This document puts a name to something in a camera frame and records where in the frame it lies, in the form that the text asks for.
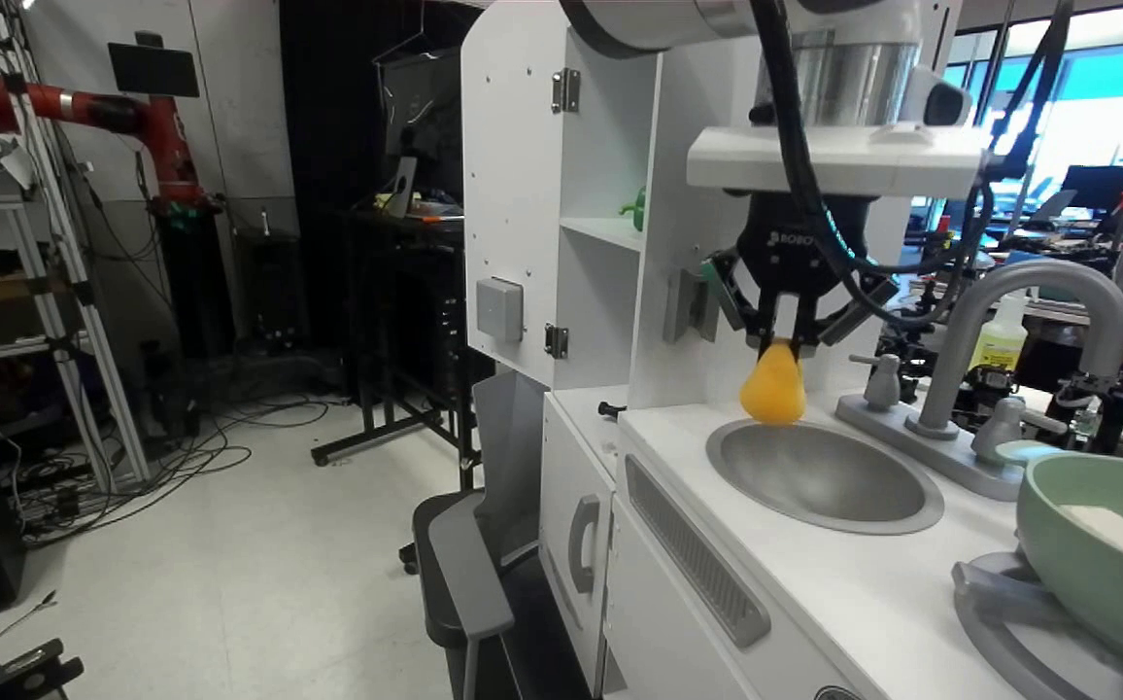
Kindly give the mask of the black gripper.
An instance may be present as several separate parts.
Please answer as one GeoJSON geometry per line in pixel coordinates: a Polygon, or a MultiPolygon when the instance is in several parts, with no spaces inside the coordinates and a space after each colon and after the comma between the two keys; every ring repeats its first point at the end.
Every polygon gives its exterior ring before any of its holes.
{"type": "Polygon", "coordinates": [[[815,299],[839,283],[839,272],[822,262],[818,236],[787,194],[755,194],[733,251],[720,251],[712,270],[720,310],[733,329],[745,336],[755,355],[764,355],[773,341],[780,294],[802,294],[787,340],[798,355],[842,341],[875,315],[878,305],[890,299],[890,283],[878,281],[864,299],[848,299],[833,315],[815,310],[815,299]],[[759,294],[737,289],[733,266],[745,270],[745,276],[759,283],[759,294]]]}

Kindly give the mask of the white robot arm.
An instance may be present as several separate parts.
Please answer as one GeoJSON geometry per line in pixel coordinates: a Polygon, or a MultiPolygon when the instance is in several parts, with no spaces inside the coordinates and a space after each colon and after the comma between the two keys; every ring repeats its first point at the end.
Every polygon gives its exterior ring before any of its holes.
{"type": "Polygon", "coordinates": [[[887,310],[894,270],[868,251],[875,197],[969,194],[978,137],[926,124],[926,0],[558,0],[606,60],[745,38],[759,96],[741,124],[708,124],[684,150],[693,188],[745,194],[745,226],[712,262],[727,318],[778,341],[778,299],[798,299],[787,346],[826,346],[887,310]]]}

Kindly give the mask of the red robot arm background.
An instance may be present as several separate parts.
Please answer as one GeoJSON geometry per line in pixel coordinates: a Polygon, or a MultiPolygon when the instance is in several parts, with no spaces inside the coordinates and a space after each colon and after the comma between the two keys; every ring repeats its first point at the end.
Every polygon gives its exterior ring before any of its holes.
{"type": "Polygon", "coordinates": [[[84,124],[145,143],[162,201],[201,201],[198,167],[170,96],[80,95],[22,76],[0,76],[0,131],[14,131],[14,102],[28,96],[43,122],[84,124]]]}

